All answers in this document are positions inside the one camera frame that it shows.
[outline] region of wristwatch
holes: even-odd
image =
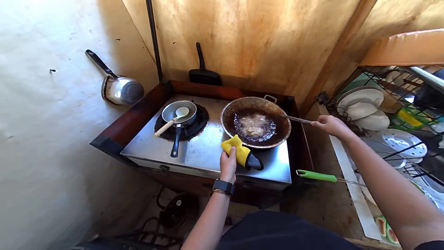
[[[234,185],[229,182],[216,179],[213,185],[213,192],[215,192],[216,189],[222,190],[224,194],[231,196],[234,192]]]

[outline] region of aluminum pot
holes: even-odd
[[[197,107],[192,101],[175,101],[166,106],[162,111],[162,119],[168,122],[177,116],[176,110],[181,107],[187,107],[190,112],[173,123],[173,127],[176,128],[176,138],[174,140],[173,149],[171,150],[170,155],[173,158],[176,158],[179,155],[180,132],[182,131],[182,128],[185,128],[196,120]]]
[[[273,99],[274,102],[266,100],[266,98]],[[265,95],[264,98],[242,97],[230,102],[223,108],[221,113],[221,124],[224,131],[230,137],[239,134],[234,123],[235,119],[237,119],[236,117],[259,113],[274,122],[274,134],[263,141],[252,141],[239,135],[242,144],[256,149],[269,149],[280,145],[290,135],[291,123],[289,119],[281,117],[281,115],[287,114],[276,104],[276,101],[276,98]]]
[[[114,74],[99,56],[87,49],[87,55],[108,74],[102,83],[102,98],[115,105],[133,105],[144,94],[143,86],[136,80]]]

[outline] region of yellow oven mitt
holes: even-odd
[[[255,169],[262,170],[264,169],[264,165],[262,161],[257,159],[252,153],[251,150],[247,147],[242,146],[242,141],[238,135],[235,135],[233,138],[224,141],[221,144],[223,150],[229,155],[231,147],[236,147],[236,161],[245,167],[247,170]]]

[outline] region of green handle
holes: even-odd
[[[309,178],[309,179],[315,179],[315,180],[321,180],[321,181],[331,181],[331,182],[337,182],[336,176],[331,174],[323,174],[323,173],[316,173],[311,172],[307,170],[296,170],[296,173],[300,177]]]

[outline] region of black pan handle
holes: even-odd
[[[179,154],[179,136],[180,132],[182,131],[182,127],[177,126],[176,127],[176,139],[174,140],[173,149],[171,150],[171,157],[176,158]]]
[[[110,75],[114,79],[117,79],[117,76],[111,71],[110,68],[108,68],[108,66],[106,66],[106,64],[99,58],[96,53],[92,52],[90,49],[87,49],[85,53],[88,54],[91,59],[93,59],[94,62],[97,63],[97,65],[101,67],[108,75]]]
[[[202,49],[200,48],[200,43],[196,43],[197,55],[199,56],[199,69],[205,70],[205,61],[203,60]]]

